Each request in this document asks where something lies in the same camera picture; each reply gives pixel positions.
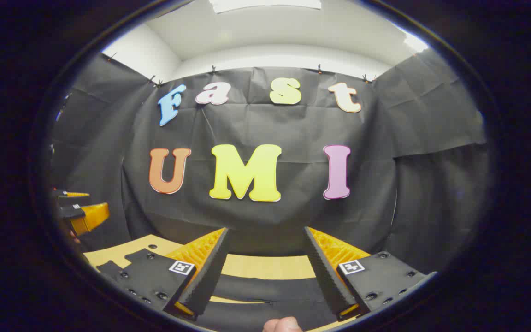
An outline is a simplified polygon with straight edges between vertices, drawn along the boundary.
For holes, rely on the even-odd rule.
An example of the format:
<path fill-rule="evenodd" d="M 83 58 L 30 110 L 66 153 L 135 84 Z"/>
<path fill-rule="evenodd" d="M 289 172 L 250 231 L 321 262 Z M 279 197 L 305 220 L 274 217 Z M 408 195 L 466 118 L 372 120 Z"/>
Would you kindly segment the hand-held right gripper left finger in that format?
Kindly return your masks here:
<path fill-rule="evenodd" d="M 229 229 L 204 235 L 166 255 L 142 249 L 98 266 L 109 281 L 158 311 L 195 320 L 204 313 L 221 275 L 229 248 Z"/>

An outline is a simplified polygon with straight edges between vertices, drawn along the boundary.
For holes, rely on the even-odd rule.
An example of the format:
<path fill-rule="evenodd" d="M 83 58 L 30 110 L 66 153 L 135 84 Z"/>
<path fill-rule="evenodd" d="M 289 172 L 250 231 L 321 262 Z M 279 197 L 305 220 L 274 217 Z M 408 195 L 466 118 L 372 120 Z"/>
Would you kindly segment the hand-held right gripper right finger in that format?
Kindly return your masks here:
<path fill-rule="evenodd" d="M 318 285 L 339 321 L 389 307 L 436 274 L 424 274 L 388 251 L 369 254 L 311 227 L 304 227 L 303 235 Z"/>

